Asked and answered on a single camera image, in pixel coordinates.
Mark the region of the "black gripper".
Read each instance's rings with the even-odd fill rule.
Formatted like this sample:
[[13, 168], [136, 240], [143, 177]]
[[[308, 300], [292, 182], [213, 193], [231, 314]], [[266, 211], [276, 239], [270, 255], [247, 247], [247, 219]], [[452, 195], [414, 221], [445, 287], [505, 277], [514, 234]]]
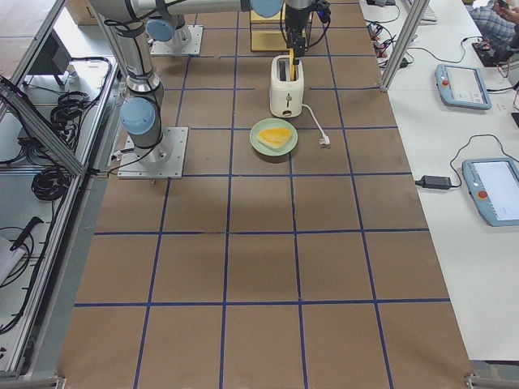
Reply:
[[313, 11], [312, 0], [285, 1], [285, 32], [287, 49], [294, 50], [294, 65], [298, 65], [305, 55], [305, 38], [310, 14]]

